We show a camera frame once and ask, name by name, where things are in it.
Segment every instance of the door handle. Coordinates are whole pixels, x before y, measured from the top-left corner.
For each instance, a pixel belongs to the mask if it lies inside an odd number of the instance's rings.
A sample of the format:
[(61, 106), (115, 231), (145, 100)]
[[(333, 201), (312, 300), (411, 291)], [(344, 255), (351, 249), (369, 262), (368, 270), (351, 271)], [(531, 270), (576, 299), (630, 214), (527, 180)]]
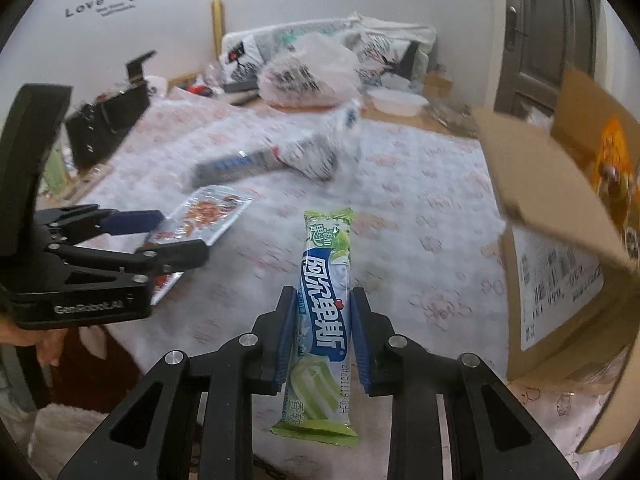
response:
[(507, 18), (504, 29), (504, 49), (507, 52), (513, 52), (516, 48), (516, 34), (519, 34), (524, 38), (529, 37), (524, 30), (518, 29), (518, 13), (513, 6), (507, 9)]

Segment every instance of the orange package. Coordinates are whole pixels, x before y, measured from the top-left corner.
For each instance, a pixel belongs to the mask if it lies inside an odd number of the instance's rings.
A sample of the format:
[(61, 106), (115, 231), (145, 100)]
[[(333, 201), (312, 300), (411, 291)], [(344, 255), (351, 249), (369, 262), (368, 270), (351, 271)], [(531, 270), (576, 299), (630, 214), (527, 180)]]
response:
[(591, 186), (607, 207), (613, 223), (620, 232), (624, 232), (630, 213), (638, 209), (640, 194), (625, 132), (615, 115), (602, 131)]

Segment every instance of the door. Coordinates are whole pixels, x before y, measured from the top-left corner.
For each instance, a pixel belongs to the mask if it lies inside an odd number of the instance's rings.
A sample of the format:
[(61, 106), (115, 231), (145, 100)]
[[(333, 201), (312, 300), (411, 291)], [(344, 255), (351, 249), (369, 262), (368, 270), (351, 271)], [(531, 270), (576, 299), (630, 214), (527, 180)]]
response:
[(524, 117), (523, 105), (556, 108), (567, 65), (593, 76), (593, 0), (506, 0), (502, 72), (495, 110)]

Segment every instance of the plastic food container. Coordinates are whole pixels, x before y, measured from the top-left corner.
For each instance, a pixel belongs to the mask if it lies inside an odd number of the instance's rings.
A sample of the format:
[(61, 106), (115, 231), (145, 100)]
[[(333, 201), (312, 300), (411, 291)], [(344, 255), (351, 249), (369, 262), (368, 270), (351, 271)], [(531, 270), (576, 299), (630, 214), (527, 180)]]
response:
[[(204, 240), (211, 247), (253, 200), (252, 196), (230, 187), (202, 187), (147, 235), (143, 247), (151, 249), (156, 245), (196, 239)], [(182, 274), (174, 272), (156, 278), (152, 306), (164, 298)]]
[(380, 82), (384, 88), (388, 88), (389, 90), (399, 90), (401, 92), (407, 92), (409, 90), (409, 85), (411, 84), (408, 79), (389, 72), (380, 76)]
[(417, 115), (423, 106), (428, 105), (427, 99), (421, 95), (399, 92), (380, 88), (369, 91), (373, 105), (385, 114), (412, 117)]

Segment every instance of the blue gripper pad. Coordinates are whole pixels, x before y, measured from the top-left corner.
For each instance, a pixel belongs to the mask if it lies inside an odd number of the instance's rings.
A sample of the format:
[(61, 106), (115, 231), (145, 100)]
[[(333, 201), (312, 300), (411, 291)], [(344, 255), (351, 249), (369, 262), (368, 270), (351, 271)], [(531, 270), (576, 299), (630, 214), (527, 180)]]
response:
[(162, 220), (164, 215), (157, 210), (122, 211), (103, 218), (100, 228), (113, 236), (148, 233), (158, 227)]
[(360, 311), (364, 306), (358, 300), (358, 294), (352, 290), (349, 294), (351, 307), (351, 339), (353, 340), (353, 350), (356, 354), (356, 364), (358, 365), (358, 378), (364, 387), (365, 393), (371, 392), (371, 348), (364, 327), (364, 320)]
[[(300, 292), (295, 295), (295, 299), (298, 300)], [(282, 322), (282, 330), (280, 332), (280, 339), (278, 341), (278, 351), (276, 357), (276, 368), (274, 374), (274, 382), (278, 387), (284, 384), (287, 379), (287, 373), (289, 371), (289, 359), (291, 357), (291, 347), (294, 343), (294, 332), (296, 326), (296, 310), (298, 308), (297, 301), (292, 301), (287, 307), (287, 313), (285, 314), (284, 321)]]

